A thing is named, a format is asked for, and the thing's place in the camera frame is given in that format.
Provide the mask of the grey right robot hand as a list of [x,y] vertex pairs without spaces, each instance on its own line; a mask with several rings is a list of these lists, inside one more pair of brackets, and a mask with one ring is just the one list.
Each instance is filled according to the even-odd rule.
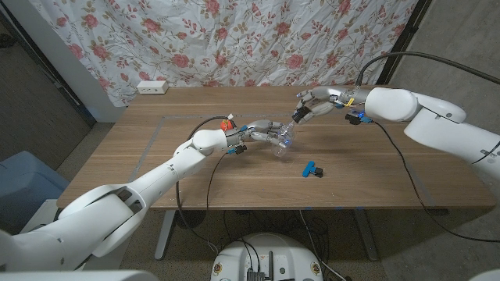
[[338,86],[319,86],[301,91],[297,94],[300,100],[292,120],[297,124],[303,124],[314,117],[326,115],[334,108],[356,107],[366,101],[369,92],[370,89]]

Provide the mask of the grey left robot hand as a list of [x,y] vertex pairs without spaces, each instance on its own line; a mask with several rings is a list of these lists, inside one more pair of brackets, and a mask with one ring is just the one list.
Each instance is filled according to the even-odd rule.
[[295,139],[294,128],[293,123],[285,124],[268,119],[257,120],[241,128],[226,131],[227,146],[237,146],[246,141],[262,141],[286,149]]

